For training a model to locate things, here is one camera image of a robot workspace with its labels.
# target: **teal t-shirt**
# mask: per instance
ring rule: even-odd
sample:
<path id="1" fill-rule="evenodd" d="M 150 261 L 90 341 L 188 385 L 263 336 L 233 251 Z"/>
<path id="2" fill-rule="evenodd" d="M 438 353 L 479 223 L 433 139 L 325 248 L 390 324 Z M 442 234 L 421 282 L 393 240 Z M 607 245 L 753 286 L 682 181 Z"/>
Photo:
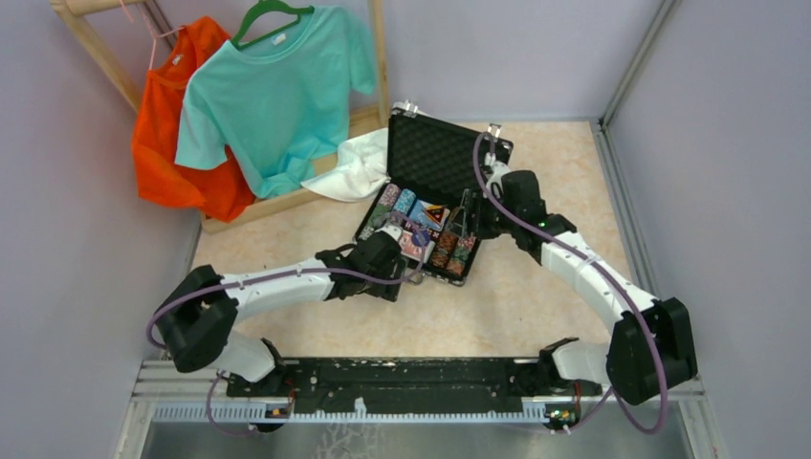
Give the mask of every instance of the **teal t-shirt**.
<path id="1" fill-rule="evenodd" d="M 227 144 L 253 194 L 288 193 L 349 136 L 350 88 L 374 87 L 369 30 L 343 7 L 241 51 L 227 41 L 188 83 L 175 164 L 213 169 Z"/>

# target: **metal frame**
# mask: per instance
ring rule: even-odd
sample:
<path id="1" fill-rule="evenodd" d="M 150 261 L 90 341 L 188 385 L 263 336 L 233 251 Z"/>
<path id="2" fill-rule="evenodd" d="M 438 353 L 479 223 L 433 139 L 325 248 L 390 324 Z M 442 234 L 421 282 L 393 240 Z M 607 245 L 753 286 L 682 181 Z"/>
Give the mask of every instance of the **metal frame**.
<path id="1" fill-rule="evenodd" d="M 590 121 L 597 146 L 603 174 L 608 185 L 612 206 L 614 207 L 620 234 L 630 265 L 634 282 L 644 289 L 656 293 L 658 286 L 655 275 L 650 267 L 649 256 L 644 238 L 639 229 L 638 220 L 634 212 L 632 200 L 628 195 L 627 185 L 623 177 L 622 167 L 611 141 L 610 125 L 615 119 L 617 111 L 622 107 L 627 95 L 632 90 L 635 81 L 644 68 L 662 28 L 672 17 L 679 0 L 664 0 L 656 16 L 647 30 L 646 36 L 637 53 L 633 57 L 620 85 L 605 114 L 599 120 Z M 202 370 L 190 374 L 180 374 L 174 370 L 170 361 L 145 361 L 139 373 L 138 380 L 133 389 L 130 405 L 127 409 L 126 419 L 121 430 L 121 438 L 116 450 L 116 457 L 120 459 L 137 459 L 141 457 L 144 442 L 146 441 L 149 426 L 152 423 L 177 421 L 203 421 L 201 407 L 205 406 L 205 399 L 210 389 L 211 381 L 215 375 L 214 370 Z M 253 410 L 261 410 L 268 406 L 283 406 L 287 403 L 284 398 L 251 399 L 250 402 L 229 399 L 225 397 L 226 386 L 218 386 L 212 397 L 212 414 L 215 419 L 223 422 L 245 423 L 252 418 Z M 583 402 L 596 402 L 599 397 L 584 397 Z M 704 392 L 700 378 L 686 382 L 671 389 L 669 399 L 678 404 L 682 414 L 686 441 L 690 444 L 692 455 L 696 458 L 725 458 L 726 449 L 717 428 L 717 423 Z M 647 404 L 657 404 L 659 398 L 653 398 Z M 537 408 L 547 403 L 571 402 L 571 397 L 534 397 L 524 400 L 525 410 Z M 228 408 L 237 416 L 229 415 Z M 370 418 L 357 415 L 337 417 L 302 417 L 291 422 L 362 422 Z M 443 419 L 408 419 L 405 417 L 388 419 L 389 422 L 464 422 L 464 417 L 448 417 Z M 473 422 L 488 422 L 479 418 L 470 419 Z M 493 419 L 493 422 L 515 420 Z"/>

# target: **gray wall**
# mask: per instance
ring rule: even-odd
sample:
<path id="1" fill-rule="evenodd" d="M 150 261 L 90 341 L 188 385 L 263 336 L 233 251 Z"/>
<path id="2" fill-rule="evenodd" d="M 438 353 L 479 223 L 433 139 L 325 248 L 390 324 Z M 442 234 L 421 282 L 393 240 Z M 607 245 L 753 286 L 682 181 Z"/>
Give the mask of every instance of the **gray wall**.
<path id="1" fill-rule="evenodd" d="M 208 14 L 235 33 L 253 3 L 163 6 L 176 25 Z M 318 3 L 340 3 L 367 16 L 365 0 Z M 383 4 L 392 100 L 411 98 L 431 115 L 451 120 L 543 120 L 603 113 L 659 1 Z"/>
<path id="2" fill-rule="evenodd" d="M 109 457 L 143 325 L 180 279 L 196 216 L 136 197 L 135 115 L 48 2 L 3 7 L 0 449 Z M 102 25 L 143 68 L 149 40 L 118 13 Z"/>
<path id="3" fill-rule="evenodd" d="M 683 2 L 611 133 L 732 457 L 808 457 L 811 3 Z"/>

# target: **pink hanger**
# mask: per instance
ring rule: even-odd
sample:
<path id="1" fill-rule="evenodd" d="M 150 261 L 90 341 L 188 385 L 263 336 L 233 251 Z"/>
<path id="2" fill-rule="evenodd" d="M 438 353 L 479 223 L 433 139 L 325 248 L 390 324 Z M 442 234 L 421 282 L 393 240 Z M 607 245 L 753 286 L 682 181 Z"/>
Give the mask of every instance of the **pink hanger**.
<path id="1" fill-rule="evenodd" d="M 149 70 L 152 70 L 152 64 L 155 62 L 155 50 L 158 47 L 158 39 L 172 35 L 173 33 L 177 33 L 180 31 L 180 29 L 184 28 L 185 26 L 180 26 L 177 29 L 171 30 L 167 33 L 158 34 L 152 27 L 152 23 L 146 17 L 146 13 L 143 10 L 143 6 L 139 8 L 139 11 L 141 12 L 141 18 L 143 18 L 143 23 L 146 24 L 146 28 L 149 30 L 149 34 L 152 35 L 152 54 L 149 55 Z"/>
<path id="2" fill-rule="evenodd" d="M 126 7 L 126 5 L 124 5 L 124 0 L 119 0 L 119 3 L 121 4 L 121 9 L 124 10 L 124 14 L 127 15 L 127 19 L 129 19 L 129 22 L 130 23 L 135 22 L 135 19 L 132 17 L 132 13 L 129 12 L 129 9 Z"/>

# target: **shirt sleeve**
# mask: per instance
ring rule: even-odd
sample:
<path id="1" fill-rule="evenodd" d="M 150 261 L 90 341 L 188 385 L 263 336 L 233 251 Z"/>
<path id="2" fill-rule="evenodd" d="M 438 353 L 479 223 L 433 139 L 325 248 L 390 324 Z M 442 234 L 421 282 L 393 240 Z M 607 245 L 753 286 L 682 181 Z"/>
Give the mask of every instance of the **shirt sleeve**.
<path id="1" fill-rule="evenodd" d="M 372 34 L 353 14 L 349 14 L 349 82 L 352 89 L 371 94 L 375 89 Z"/>
<path id="2" fill-rule="evenodd" d="M 189 85 L 183 98 L 175 164 L 211 170 L 228 159 L 225 146 L 208 106 Z"/>

